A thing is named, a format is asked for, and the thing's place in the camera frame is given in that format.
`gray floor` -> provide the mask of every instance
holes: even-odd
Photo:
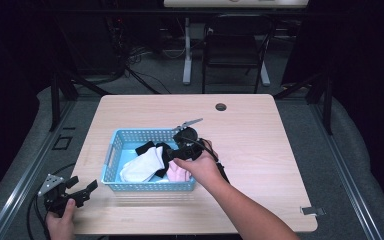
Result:
[[[291,47],[291,43],[272,41],[266,57],[271,86],[260,87],[259,94],[275,94],[282,90],[280,81]],[[144,54],[141,61],[131,68],[159,79],[161,82],[143,75],[148,84],[164,94],[168,94],[167,90],[171,94],[200,93],[199,54],[199,49],[194,51],[192,81],[188,86],[182,83],[183,56],[173,59],[165,55]],[[99,86],[114,94],[150,94],[132,76]],[[95,93],[82,86],[76,87],[80,93],[78,101],[66,102],[61,97],[64,117],[54,133],[48,132],[51,126],[50,91],[45,89],[38,94],[41,106],[34,126],[0,184],[0,239],[28,239],[26,213],[34,189],[41,185],[47,173],[76,161],[99,103]],[[323,207],[327,213],[317,218],[319,227],[315,232],[299,233],[299,236],[302,239],[384,239],[384,196],[370,173],[370,159],[364,141],[336,101],[332,112],[334,135],[326,136],[319,125],[319,108],[305,103],[305,92],[303,89],[287,99],[276,101],[310,201],[315,207]],[[72,137],[67,150],[51,149],[59,134]],[[343,178],[343,169],[338,164],[338,155],[332,150],[332,141],[351,173],[351,183],[358,188],[360,201],[357,204],[355,196],[349,192],[349,179]],[[26,174],[35,161],[41,164],[34,165],[33,174]],[[61,175],[69,177],[71,171],[72,168],[68,168]],[[20,189],[17,184],[26,178],[31,179],[31,184]],[[19,196],[15,194],[17,190],[26,194],[15,198],[19,202],[14,203],[13,197]],[[367,209],[369,215],[359,214],[361,209]],[[373,220],[375,230],[379,232],[368,231],[362,224],[367,218],[362,219],[362,216],[372,217],[369,220]],[[35,239],[43,239],[41,226],[33,214],[30,222]],[[79,239],[98,237],[78,236]]]

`table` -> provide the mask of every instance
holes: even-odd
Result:
[[[308,0],[164,0],[164,6],[168,8],[306,8]],[[185,21],[185,66],[183,69],[183,84],[191,82],[192,57],[189,35],[189,18]],[[261,80],[263,86],[270,86],[266,64],[261,68]]]
[[[225,111],[215,106],[223,103]],[[110,95],[102,98],[73,176],[71,191],[100,179],[113,132],[118,128],[193,125],[209,139],[232,185],[267,207],[294,231],[317,228],[304,184],[275,102],[270,95]],[[223,234],[236,229],[212,196],[196,184],[191,192],[113,192],[99,183],[77,209],[76,234]]]

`white cloth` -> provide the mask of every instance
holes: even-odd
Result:
[[[120,172],[123,182],[147,182],[155,172],[164,168],[162,159],[163,147],[149,148],[146,153],[139,155],[124,164]]]

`office chair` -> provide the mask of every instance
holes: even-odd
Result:
[[[265,15],[221,14],[210,19],[204,27],[202,93],[206,85],[226,85],[207,83],[207,68],[243,68],[247,69],[245,74],[257,69],[255,83],[245,84],[254,86],[257,93],[264,55],[274,29],[273,21]]]

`basket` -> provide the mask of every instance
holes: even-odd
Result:
[[[170,182],[167,176],[153,176],[148,182],[122,182],[120,171],[124,164],[137,157],[135,149],[149,141],[164,142],[172,149],[177,149],[172,129],[117,129],[108,148],[102,168],[101,182],[113,191],[192,191],[196,180],[188,182]]]

